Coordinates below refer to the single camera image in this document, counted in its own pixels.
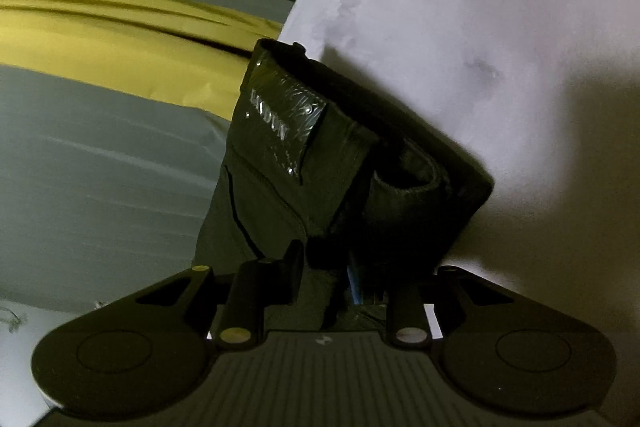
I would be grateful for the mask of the grey-green curtain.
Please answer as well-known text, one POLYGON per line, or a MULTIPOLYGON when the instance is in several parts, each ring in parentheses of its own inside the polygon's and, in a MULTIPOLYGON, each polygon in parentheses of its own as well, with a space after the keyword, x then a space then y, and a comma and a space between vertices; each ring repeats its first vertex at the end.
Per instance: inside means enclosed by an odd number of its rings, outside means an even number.
MULTIPOLYGON (((295 0, 186 0, 283 24, 295 0)), ((186 268, 229 119, 1 62, 1 296, 82 312, 186 268)))

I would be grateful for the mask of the lavender bed sheet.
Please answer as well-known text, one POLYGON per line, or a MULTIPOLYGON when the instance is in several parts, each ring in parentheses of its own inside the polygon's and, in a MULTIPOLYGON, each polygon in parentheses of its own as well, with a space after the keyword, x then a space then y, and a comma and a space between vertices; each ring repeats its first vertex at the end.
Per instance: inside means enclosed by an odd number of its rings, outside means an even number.
POLYGON ((629 426, 639 419, 639 0, 295 0, 278 38, 494 182, 437 269, 431 349, 355 324, 221 346, 181 271, 30 346, 53 425, 629 426))

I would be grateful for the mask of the yellow curtain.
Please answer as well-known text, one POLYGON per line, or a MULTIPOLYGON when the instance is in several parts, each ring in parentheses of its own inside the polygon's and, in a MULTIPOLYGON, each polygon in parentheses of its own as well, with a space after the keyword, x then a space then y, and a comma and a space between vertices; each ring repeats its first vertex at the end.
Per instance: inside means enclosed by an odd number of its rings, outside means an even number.
POLYGON ((228 119, 281 24, 186 0, 1 0, 1 62, 228 119))

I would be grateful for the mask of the black pants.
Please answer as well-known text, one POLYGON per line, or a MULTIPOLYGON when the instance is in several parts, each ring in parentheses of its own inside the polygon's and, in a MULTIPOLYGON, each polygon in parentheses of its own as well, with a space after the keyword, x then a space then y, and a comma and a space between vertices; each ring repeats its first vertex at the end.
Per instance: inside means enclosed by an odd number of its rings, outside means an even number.
POLYGON ((299 44, 254 47, 194 260, 217 274, 305 249, 298 299, 274 329, 355 324, 419 296, 494 187, 438 132, 307 57, 299 44))

